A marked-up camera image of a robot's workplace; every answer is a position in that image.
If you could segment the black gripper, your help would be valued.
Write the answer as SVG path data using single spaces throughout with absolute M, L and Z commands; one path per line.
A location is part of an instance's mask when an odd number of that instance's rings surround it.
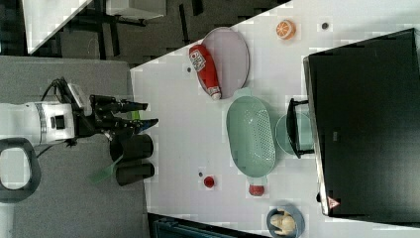
M 117 99 L 112 96 L 90 95 L 87 105 L 91 112 L 74 102 L 74 140 L 105 134 L 113 140 L 119 134 L 139 134 L 158 123 L 158 119 L 124 119 L 118 113 L 146 110 L 147 103 Z

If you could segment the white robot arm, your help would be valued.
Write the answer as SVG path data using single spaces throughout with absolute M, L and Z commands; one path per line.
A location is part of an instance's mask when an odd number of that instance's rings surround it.
M 109 140 L 117 135 L 138 134 L 153 127 L 158 119 L 124 119 L 117 113 L 146 110 L 147 103 L 112 96 L 91 95 L 91 113 L 85 114 L 76 102 L 57 101 L 1 104 L 1 138 L 24 138 L 34 147 L 66 142 L 105 134 Z

